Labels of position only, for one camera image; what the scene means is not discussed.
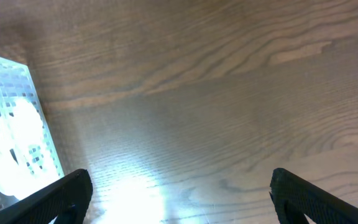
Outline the clear plastic basket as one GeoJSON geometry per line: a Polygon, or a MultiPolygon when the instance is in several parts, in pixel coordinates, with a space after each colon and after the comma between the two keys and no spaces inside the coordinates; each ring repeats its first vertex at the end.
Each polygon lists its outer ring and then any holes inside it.
{"type": "Polygon", "coordinates": [[[0,57],[0,211],[63,176],[28,66],[0,57]]]}

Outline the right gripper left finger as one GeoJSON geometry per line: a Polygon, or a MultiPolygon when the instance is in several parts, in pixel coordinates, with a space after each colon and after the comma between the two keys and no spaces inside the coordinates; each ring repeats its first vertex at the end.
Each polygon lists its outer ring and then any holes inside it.
{"type": "Polygon", "coordinates": [[[0,224],[83,223],[93,194],[90,175],[77,169],[0,211],[0,224]]]}

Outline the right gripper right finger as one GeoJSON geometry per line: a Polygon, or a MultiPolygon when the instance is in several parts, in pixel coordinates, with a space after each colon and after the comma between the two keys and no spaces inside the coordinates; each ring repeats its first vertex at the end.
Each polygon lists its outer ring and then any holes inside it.
{"type": "Polygon", "coordinates": [[[270,198],[280,223],[358,224],[358,208],[283,168],[273,171],[270,198]]]}

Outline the white spoon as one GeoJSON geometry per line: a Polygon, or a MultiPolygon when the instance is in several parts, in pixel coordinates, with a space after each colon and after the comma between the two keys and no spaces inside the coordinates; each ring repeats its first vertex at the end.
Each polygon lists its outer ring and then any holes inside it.
{"type": "Polygon", "coordinates": [[[19,199],[19,187],[16,182],[18,163],[11,154],[13,148],[7,121],[0,116],[0,193],[19,199]]]}
{"type": "Polygon", "coordinates": [[[24,167],[42,186],[58,180],[52,153],[44,138],[44,123],[34,105],[25,98],[15,99],[11,128],[14,142],[20,152],[24,167]]]}

